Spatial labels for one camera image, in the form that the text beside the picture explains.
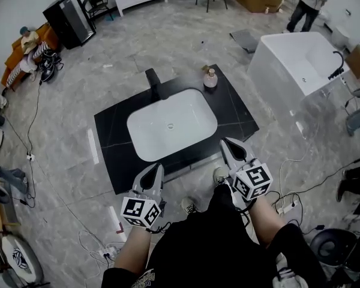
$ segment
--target shoe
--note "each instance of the shoe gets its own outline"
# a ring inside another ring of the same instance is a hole
[[[336,192],[336,201],[338,203],[341,202],[341,199],[343,198],[343,194],[345,192],[345,188],[343,185],[343,181],[339,181],[338,186],[337,186],[337,192]]]
[[[32,71],[31,72],[31,81],[33,82],[33,81],[35,81],[35,79],[36,79],[36,71]]]
[[[214,170],[214,182],[215,185],[221,185],[226,184],[229,185],[229,182],[227,180],[228,177],[228,170],[225,167],[219,166]]]
[[[181,200],[181,208],[185,211],[186,214],[192,214],[194,212],[197,212],[196,205],[193,199],[189,196]]]

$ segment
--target person wearing black shirt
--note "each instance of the person wearing black shirt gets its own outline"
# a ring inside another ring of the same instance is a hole
[[[249,211],[260,244],[251,240],[227,175],[215,170],[207,211],[183,199],[187,219],[172,223],[148,264],[151,234],[133,227],[101,287],[324,287],[324,272],[300,229],[285,225],[264,196]]]

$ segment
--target white bathtub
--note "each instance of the white bathtub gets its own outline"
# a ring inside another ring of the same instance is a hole
[[[318,32],[263,36],[248,75],[276,118],[296,110],[314,91],[326,86],[341,65],[336,48]],[[349,67],[344,63],[344,73]]]

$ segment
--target white marker cube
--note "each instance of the white marker cube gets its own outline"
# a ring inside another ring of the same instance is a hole
[[[160,212],[156,201],[151,199],[125,197],[122,201],[121,215],[134,226],[151,228]]]
[[[233,188],[239,191],[246,200],[252,200],[257,196],[266,194],[272,182],[273,178],[268,166],[263,163],[236,172]]]

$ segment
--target marble floor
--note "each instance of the marble floor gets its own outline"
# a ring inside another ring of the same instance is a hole
[[[245,28],[256,37],[279,33],[290,14],[251,14],[235,0],[227,3],[228,10],[222,0],[211,2],[206,13],[206,0],[199,0],[197,6],[194,0],[169,0],[167,4],[155,1],[126,10],[125,16],[116,17],[115,21],[100,18],[96,22],[96,36],[83,47],[63,50],[63,70],[53,82],[40,86],[38,114],[29,134],[36,157],[32,163],[35,208],[18,201],[14,204],[22,224],[20,233],[35,251],[52,287],[84,287],[85,282],[88,287],[100,287],[106,265],[99,263],[99,271],[96,260],[79,244],[79,232],[83,246],[89,251],[97,251],[99,245],[83,231],[93,233],[104,245],[120,241],[108,207],[119,210],[123,195],[116,196],[113,192],[94,115],[148,89],[146,69],[155,68],[160,80],[165,82],[205,64],[218,64],[260,127],[248,142],[270,168],[275,191],[280,191],[280,187],[284,194],[308,189],[360,158],[360,130],[350,138],[344,127],[347,113],[343,106],[350,98],[344,85],[330,84],[303,101],[292,116],[276,120],[247,76],[251,56],[229,33]],[[313,29],[328,36],[318,26]],[[4,114],[28,148],[26,132],[34,117],[37,94],[37,81],[29,80],[16,92],[7,92],[9,107]],[[354,109],[352,101],[349,110]],[[0,165],[9,169],[19,167],[31,176],[26,148],[7,122],[3,128]],[[97,155],[89,144],[91,132]],[[283,164],[280,185],[281,164],[286,159],[301,158],[299,162]],[[180,201],[186,195],[195,197],[199,208],[204,210],[212,195],[213,169],[222,163],[218,158],[166,183],[163,197],[167,206],[159,224],[185,219]],[[360,217],[352,215],[360,197],[346,193],[341,203],[335,201],[340,174],[301,194],[303,231],[318,224],[360,231]],[[13,196],[20,197],[16,189]],[[273,201],[277,195],[271,193],[267,198]],[[300,212],[296,207],[286,215],[286,220],[299,219]],[[130,227],[123,223],[128,232]],[[312,235],[314,232],[307,236],[308,240]],[[121,248],[122,244],[113,246]]]

